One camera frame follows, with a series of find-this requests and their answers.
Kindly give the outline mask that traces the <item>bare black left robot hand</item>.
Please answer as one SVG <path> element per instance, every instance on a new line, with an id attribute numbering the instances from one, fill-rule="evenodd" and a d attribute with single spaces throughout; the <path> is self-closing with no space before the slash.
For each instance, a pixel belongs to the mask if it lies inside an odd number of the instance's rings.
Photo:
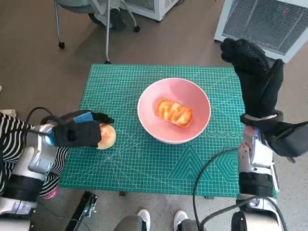
<path id="1" fill-rule="evenodd" d="M 98 121 L 100 124 L 113 124 L 115 122 L 114 119 L 104 113 L 93 112 L 91 110 L 78 110 L 59 117 L 58 123 L 69 124 L 90 121 Z"/>

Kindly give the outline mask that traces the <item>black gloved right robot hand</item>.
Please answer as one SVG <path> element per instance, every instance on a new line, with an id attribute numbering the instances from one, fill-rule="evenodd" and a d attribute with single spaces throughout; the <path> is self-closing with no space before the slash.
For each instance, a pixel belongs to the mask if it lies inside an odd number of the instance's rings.
<path id="1" fill-rule="evenodd" d="M 222 60 L 234 67 L 242 90 L 245 113 L 255 118 L 277 114 L 278 92 L 283 81 L 283 61 L 270 65 L 265 52 L 245 39 L 226 38 L 220 45 Z"/>

